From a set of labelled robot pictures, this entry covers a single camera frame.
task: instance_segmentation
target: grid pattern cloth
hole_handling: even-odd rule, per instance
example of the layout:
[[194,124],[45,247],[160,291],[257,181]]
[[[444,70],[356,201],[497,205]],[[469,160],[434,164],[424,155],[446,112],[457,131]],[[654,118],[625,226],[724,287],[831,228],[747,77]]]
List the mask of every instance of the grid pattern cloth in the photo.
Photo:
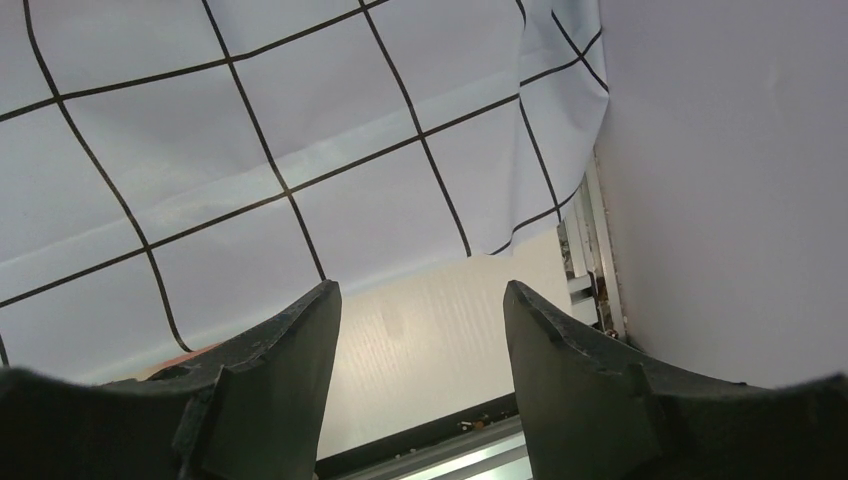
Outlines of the grid pattern cloth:
[[561,220],[596,0],[0,0],[0,359],[104,381]]

